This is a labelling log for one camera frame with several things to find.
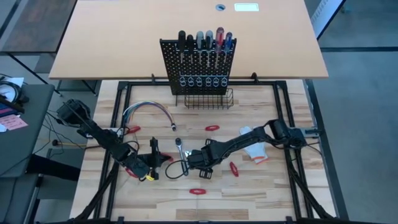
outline gray floor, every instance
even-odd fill
[[[305,2],[308,11],[313,12],[319,0]],[[398,1],[347,0],[345,10],[336,16],[320,39],[321,47],[398,46]],[[398,140],[392,133],[398,126],[394,116],[398,109],[395,99],[398,53],[327,53],[323,56],[330,77],[315,80],[314,85],[350,219],[397,223],[394,212],[398,209],[398,151],[395,148]],[[38,57],[21,60],[34,68]],[[8,57],[0,57],[0,73],[26,77],[27,83],[40,83]],[[69,98],[78,98],[92,109],[96,104],[91,93],[64,93],[63,98],[54,94],[50,109],[57,109]],[[56,125],[55,129],[77,143],[85,143],[70,128]],[[47,140],[47,135],[43,129],[39,138]],[[37,147],[43,143],[45,141],[38,141]],[[73,159],[68,156],[67,153],[61,155],[62,159]],[[72,199],[41,203],[36,220],[66,220]]]

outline pegboard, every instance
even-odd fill
[[[202,50],[200,54],[196,42],[192,63],[187,46],[185,46],[186,50],[183,53],[183,62],[181,63],[177,42],[177,40],[160,40],[160,48],[162,49],[172,94],[225,95],[235,54],[236,39],[232,40],[229,52],[222,51],[218,54],[217,68],[215,67],[217,57],[215,41],[213,41],[209,54],[209,67],[207,66],[208,52]]]

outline white glove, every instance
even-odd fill
[[[239,133],[241,135],[246,134],[251,132],[250,127],[243,127],[239,129]],[[244,148],[244,151],[250,156],[252,160],[256,164],[259,164],[260,162],[264,162],[268,159],[268,156],[266,154],[266,143],[265,142],[260,142],[260,143],[255,143],[251,146],[248,146]]]

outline black wire basket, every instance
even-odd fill
[[[234,105],[234,91],[226,89],[225,95],[185,95],[188,109],[229,109]]]

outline screwdriver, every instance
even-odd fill
[[[193,40],[193,36],[191,34],[187,37],[187,47],[189,54],[191,55],[191,64],[193,64],[193,49],[195,48],[195,41]]]
[[[225,35],[225,45],[224,45],[224,52],[225,52],[225,58],[224,58],[224,63],[226,62],[226,55],[228,54],[229,50],[232,47],[232,33],[228,32]]]
[[[181,30],[178,32],[178,49],[180,50],[181,54],[181,63],[182,59],[184,58],[184,50],[185,50],[185,31]]]
[[[203,42],[203,32],[199,31],[197,32],[197,46],[198,46],[198,52],[199,52],[199,64],[201,65],[201,44]]]
[[[221,47],[223,46],[223,39],[224,39],[224,29],[222,27],[217,28],[216,32],[216,68],[218,64],[218,54],[221,53]]]
[[[210,51],[213,46],[213,32],[208,30],[206,32],[206,51],[207,51],[207,67],[210,67]]]

